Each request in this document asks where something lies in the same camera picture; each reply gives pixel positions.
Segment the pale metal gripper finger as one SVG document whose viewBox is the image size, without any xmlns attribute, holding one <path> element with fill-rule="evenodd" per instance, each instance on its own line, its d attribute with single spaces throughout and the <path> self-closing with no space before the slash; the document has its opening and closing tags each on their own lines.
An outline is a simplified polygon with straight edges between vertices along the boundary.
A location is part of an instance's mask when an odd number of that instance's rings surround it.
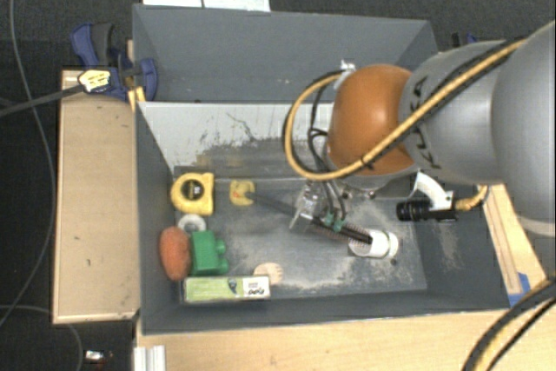
<svg viewBox="0 0 556 371">
<path fill-rule="evenodd" d="M 311 227 L 313 219 L 310 214 L 296 212 L 288 224 L 289 233 L 304 233 Z"/>
</svg>

